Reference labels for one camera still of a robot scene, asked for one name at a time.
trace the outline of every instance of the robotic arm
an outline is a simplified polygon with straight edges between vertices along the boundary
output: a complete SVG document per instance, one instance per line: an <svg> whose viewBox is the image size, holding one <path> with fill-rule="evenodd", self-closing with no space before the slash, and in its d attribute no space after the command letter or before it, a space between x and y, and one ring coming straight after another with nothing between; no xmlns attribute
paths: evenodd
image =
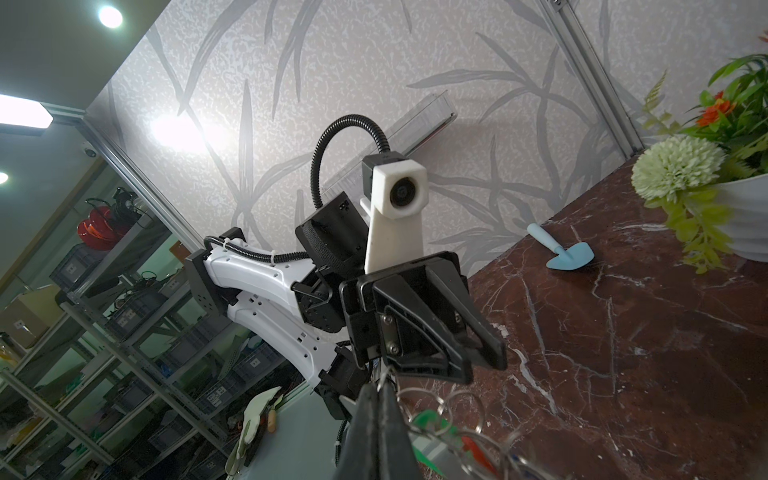
<svg viewBox="0 0 768 480"><path fill-rule="evenodd" d="M349 126L365 128L380 150L362 162L368 223L346 193L327 204L319 195L323 152ZM422 165L389 151L370 119L347 115L321 136L310 177L317 210L296 228L306 253L271 255L233 228L187 258L192 292L208 313L261 336L337 419L349 418L339 397L357 398L374 359L404 376L460 383L472 381L472 365L506 369L503 342L474 307L456 254L424 256ZM318 334L344 326L351 349Z"/></svg>

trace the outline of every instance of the small trowel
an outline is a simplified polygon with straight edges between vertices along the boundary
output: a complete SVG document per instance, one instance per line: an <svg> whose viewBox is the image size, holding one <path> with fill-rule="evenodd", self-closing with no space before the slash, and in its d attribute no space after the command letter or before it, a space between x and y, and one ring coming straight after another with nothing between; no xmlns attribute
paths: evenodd
<svg viewBox="0 0 768 480"><path fill-rule="evenodd" d="M576 270L590 263L594 258L594 252L585 242L576 243L566 250L552 235L546 232L536 223L528 225L528 233L542 245L552 250L557 256L547 262L547 267L553 270Z"/></svg>

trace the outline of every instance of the pale green pompom flower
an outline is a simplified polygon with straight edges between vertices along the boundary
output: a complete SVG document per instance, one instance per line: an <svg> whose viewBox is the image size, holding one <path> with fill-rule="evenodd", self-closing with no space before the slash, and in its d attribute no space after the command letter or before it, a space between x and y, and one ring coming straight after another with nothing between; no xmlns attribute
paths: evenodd
<svg viewBox="0 0 768 480"><path fill-rule="evenodd" d="M717 179L725 160L717 144L695 137L669 137L648 148L632 168L632 186L646 200L675 201L676 192Z"/></svg>

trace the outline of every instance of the red marble tabletop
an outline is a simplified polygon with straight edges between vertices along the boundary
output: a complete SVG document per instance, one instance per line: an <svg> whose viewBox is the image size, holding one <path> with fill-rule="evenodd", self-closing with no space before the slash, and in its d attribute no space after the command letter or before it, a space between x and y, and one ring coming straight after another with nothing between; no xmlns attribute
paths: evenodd
<svg viewBox="0 0 768 480"><path fill-rule="evenodd" d="M566 247L588 242L588 266L549 270L526 237L470 279L509 360L475 369L484 432L563 477L747 478L768 452L768 263L696 275L630 176L624 165L545 224ZM477 422L471 400L456 418Z"/></svg>

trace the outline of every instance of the shelving unit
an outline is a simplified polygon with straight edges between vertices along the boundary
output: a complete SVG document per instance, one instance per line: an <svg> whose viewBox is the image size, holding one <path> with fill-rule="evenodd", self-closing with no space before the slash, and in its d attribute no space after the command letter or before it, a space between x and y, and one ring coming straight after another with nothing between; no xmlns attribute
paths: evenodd
<svg viewBox="0 0 768 480"><path fill-rule="evenodd" d="M104 447L114 442L115 439L120 439L119 435L127 425L139 420L138 417L142 412L150 407L152 411L156 411L157 405L162 405L162 403L158 403L159 401L175 410L182 419L191 425L191 429L173 445L160 452L150 465L136 475L136 478L140 478L197 435L201 435L215 449L228 455L229 452L223 450L228 432L217 423L216 416L231 400L219 406L212 414L206 415L178 383L192 366L206 355L211 354L216 345L221 344L227 338L231 338L237 329L242 327L229 323L168 378L164 376L154 360L142 351L141 346L154 333L172 337L192 328L179 324L173 318L173 312L179 305L193 301L190 300L190 287L186 281L122 342L119 341L120 339L113 338L109 330L105 328L108 321L105 313L111 309L112 304L120 294L137 280L137 269L169 236L170 231L153 214L144 215L93 269L88 278L81 281L79 286L68 293L71 304L65 303L61 306L65 313L56 324L37 341L32 349L27 351L13 370L0 371L0 378L5 380L0 385L0 406L9 404L21 394L38 411L43 411L46 414L43 420L18 445L9 451L5 457L0 458L0 468L11 472L16 478L27 478L25 472L20 472L11 462L30 448L30 445L34 447L34 442L43 432L52 432L56 428L64 429L71 437L86 447L86 450L74 462L56 475L57 480L69 480L92 460L103 465L110 465L117 456L107 452ZM104 289L103 285L109 285L108 282L114 283L116 279L119 279L120 283ZM166 325L167 328L160 328L161 324ZM88 338L95 339L100 344L99 348L103 348L102 352L94 354L80 343L85 333L90 335ZM83 357L86 362L85 368L90 373L81 377L79 383L68 394L62 395L57 402L48 404L30 387L37 385L69 349L73 349ZM274 365L270 365L263 375L248 382L243 391L256 385L279 364L276 362ZM152 393L130 412L125 412L122 418L101 437L91 439L89 434L68 418L68 415L96 388L99 388L103 381L108 379L110 383L117 385L120 377L124 376L126 372L132 373L135 378L146 384ZM31 476L38 478L36 473L32 473Z"/></svg>

